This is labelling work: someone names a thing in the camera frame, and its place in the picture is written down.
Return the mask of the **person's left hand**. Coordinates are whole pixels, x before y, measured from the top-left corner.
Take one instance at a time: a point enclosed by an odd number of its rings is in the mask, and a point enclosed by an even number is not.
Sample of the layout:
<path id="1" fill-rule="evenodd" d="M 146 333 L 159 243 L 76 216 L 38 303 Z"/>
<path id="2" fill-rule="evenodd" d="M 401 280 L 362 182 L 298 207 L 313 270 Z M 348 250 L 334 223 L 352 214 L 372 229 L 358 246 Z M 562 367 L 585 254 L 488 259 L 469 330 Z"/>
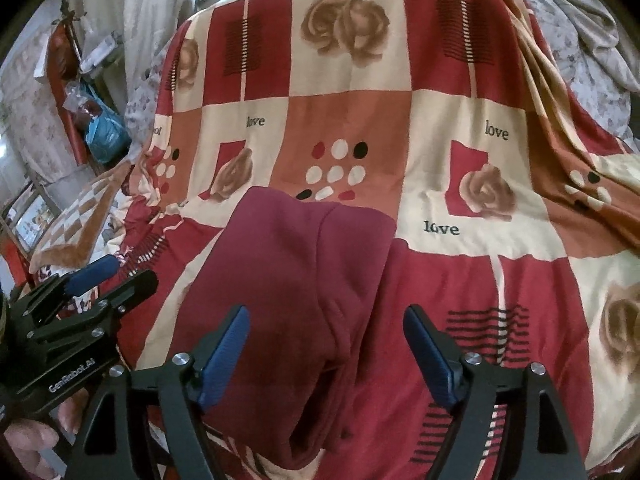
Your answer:
<path id="1" fill-rule="evenodd" d="M 56 420 L 68 434 L 78 434 L 88 399 L 88 391 L 81 389 L 58 406 Z M 8 441 L 9 448 L 23 468 L 32 477 L 60 478 L 40 454 L 42 450 L 54 448 L 60 440 L 58 433 L 52 427 L 36 420 L 16 420 L 3 433 L 3 437 Z"/>

